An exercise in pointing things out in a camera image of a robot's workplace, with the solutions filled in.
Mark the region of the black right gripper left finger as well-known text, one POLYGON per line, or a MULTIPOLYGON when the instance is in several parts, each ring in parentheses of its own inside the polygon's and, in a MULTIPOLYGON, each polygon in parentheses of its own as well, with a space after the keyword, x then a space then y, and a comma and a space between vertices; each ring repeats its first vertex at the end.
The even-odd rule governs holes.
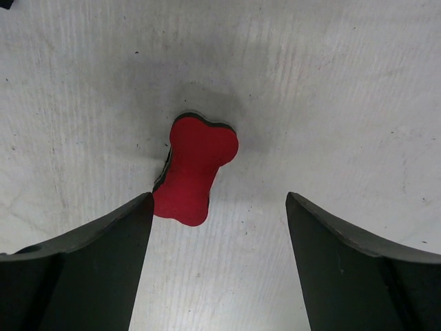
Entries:
POLYGON ((144 193, 111 213, 1 254, 2 330, 128 330, 152 228, 144 193))

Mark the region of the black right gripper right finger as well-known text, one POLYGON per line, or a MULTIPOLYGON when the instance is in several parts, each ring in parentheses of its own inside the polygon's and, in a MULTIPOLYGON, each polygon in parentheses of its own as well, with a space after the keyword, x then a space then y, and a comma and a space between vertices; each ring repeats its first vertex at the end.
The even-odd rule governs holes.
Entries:
POLYGON ((390 241, 296 193, 287 222, 312 330, 439 330, 440 255, 390 241))

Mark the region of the red bone-shaped eraser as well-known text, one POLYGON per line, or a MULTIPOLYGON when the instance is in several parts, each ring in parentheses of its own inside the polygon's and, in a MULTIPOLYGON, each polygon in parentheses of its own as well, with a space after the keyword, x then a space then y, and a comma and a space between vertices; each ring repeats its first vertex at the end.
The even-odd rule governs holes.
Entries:
POLYGON ((230 125, 195 111, 178 115, 170 130, 170 151, 152 190, 154 215, 190 227, 205 222, 217 172, 234 159, 238 148, 230 125))

